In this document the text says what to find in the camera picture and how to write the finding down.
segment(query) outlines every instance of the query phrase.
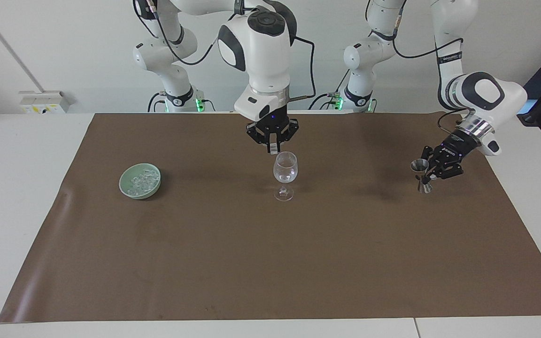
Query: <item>white wall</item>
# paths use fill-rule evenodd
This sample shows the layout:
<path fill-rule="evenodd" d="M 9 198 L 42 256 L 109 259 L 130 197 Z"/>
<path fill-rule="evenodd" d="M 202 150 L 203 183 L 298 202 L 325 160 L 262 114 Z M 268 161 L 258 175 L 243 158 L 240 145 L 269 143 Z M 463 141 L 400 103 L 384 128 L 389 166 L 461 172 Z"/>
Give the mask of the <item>white wall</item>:
<path fill-rule="evenodd" d="M 367 36 L 365 0 L 283 0 L 298 18 L 299 36 L 316 42 L 319 92 L 335 90 L 345 72 L 343 49 Z M 433 47 L 430 0 L 410 1 L 398 38 L 406 54 Z M 180 15 L 200 41 L 198 58 L 214 40 L 230 13 L 202 17 Z M 131 2 L 117 0 L 0 0 L 0 32 L 46 90 L 62 90 L 77 103 L 73 112 L 144 111 L 150 96 L 162 88 L 156 75 L 132 60 L 134 45 L 148 33 Z M 307 94 L 309 46 L 293 48 L 292 95 Z M 17 90 L 34 90 L 0 45 L 0 111 L 17 111 Z M 479 14 L 465 37 L 467 71 L 488 71 L 524 84 L 541 66 L 541 1 L 480 0 Z M 227 66 L 217 49 L 195 67 L 186 67 L 193 84 L 206 92 L 217 109 L 232 103 L 247 76 Z M 417 60 L 394 57 L 376 67 L 374 96 L 379 111 L 434 111 L 438 76 L 433 56 Z M 290 109 L 307 107 L 295 102 Z"/>

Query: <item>white tabletop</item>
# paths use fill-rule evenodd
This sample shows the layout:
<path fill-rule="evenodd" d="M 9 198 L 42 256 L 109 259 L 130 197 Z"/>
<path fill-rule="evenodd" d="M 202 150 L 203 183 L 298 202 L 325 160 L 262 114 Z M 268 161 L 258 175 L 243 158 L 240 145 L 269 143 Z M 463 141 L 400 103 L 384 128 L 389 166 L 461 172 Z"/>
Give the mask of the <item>white tabletop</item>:
<path fill-rule="evenodd" d="M 0 115 L 0 310 L 56 197 L 92 114 Z M 541 250 L 541 131 L 517 119 L 498 132 L 489 158 Z M 446 188 L 439 182 L 436 188 Z M 35 323 L 0 325 L 0 337 L 541 337 L 541 317 Z"/>

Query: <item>brown tablecloth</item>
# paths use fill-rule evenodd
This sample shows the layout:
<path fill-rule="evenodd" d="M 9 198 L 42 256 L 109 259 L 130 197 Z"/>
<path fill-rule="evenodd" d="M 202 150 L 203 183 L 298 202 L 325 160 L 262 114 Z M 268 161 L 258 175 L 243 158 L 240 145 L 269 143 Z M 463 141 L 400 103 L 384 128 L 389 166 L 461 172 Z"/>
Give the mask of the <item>brown tablecloth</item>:
<path fill-rule="evenodd" d="M 541 315 L 541 253 L 481 154 L 416 191 L 437 117 L 298 116 L 281 203 L 238 115 L 96 115 L 0 322 Z M 118 190 L 140 162 L 145 201 Z"/>

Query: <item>metal jigger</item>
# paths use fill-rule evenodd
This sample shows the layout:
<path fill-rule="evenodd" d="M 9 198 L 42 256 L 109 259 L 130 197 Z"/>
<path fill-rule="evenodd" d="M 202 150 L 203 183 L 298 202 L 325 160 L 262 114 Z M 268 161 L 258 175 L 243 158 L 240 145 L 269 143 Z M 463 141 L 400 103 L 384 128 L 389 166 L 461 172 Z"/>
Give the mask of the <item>metal jigger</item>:
<path fill-rule="evenodd" d="M 427 180 L 427 177 L 426 177 L 427 171 L 429 169 L 429 161 L 424 160 L 422 158 L 414 160 L 412 161 L 412 163 L 410 163 L 410 169 L 412 169 L 412 171 L 414 171 L 415 173 L 421 175 L 421 176 L 419 175 L 415 176 L 417 180 L 419 181 L 417 190 L 421 194 L 431 193 L 433 190 L 433 186 L 431 186 L 431 180 Z"/>

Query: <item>green light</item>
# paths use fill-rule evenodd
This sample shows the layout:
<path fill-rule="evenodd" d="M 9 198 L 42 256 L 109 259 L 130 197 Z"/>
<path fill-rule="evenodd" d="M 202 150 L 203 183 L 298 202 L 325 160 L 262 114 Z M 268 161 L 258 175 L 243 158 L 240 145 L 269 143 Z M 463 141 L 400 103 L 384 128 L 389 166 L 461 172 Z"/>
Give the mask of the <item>green light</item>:
<path fill-rule="evenodd" d="M 206 109 L 206 107 L 204 107 L 204 104 L 200 99 L 195 99 L 195 105 L 197 106 L 197 111 L 199 113 L 201 113 L 202 111 L 204 111 L 204 109 Z"/>

